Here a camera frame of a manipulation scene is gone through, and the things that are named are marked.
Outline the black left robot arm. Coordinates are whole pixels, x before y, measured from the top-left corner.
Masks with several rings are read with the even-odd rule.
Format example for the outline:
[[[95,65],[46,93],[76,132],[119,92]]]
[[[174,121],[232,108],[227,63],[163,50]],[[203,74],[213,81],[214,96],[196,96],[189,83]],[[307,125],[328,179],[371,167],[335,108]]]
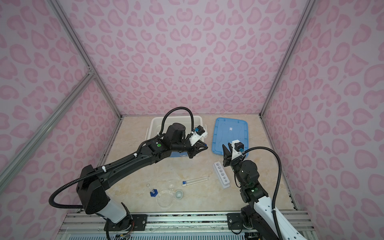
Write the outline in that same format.
[[[207,134],[202,126],[187,134],[184,125],[173,123],[166,133],[148,140],[135,153],[101,167],[85,167],[76,191],[86,214],[106,219],[105,231],[132,229],[134,220],[128,208],[113,201],[106,191],[126,176],[170,157],[173,152],[187,153],[192,159],[207,150],[207,144],[201,140]]]

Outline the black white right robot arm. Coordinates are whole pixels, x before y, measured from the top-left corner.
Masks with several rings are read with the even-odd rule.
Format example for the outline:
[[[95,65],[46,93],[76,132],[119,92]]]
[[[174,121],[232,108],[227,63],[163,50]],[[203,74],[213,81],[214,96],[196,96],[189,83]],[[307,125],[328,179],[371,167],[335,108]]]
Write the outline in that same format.
[[[273,197],[262,187],[255,162],[246,160],[246,155],[255,150],[268,151],[278,161],[278,177]],[[282,163],[278,154],[267,147],[244,149],[239,140],[223,145],[223,166],[231,167],[240,188],[240,195],[247,206],[241,209],[242,225],[256,230],[263,240],[304,240],[305,237],[286,219],[276,207],[279,186],[282,179]]]

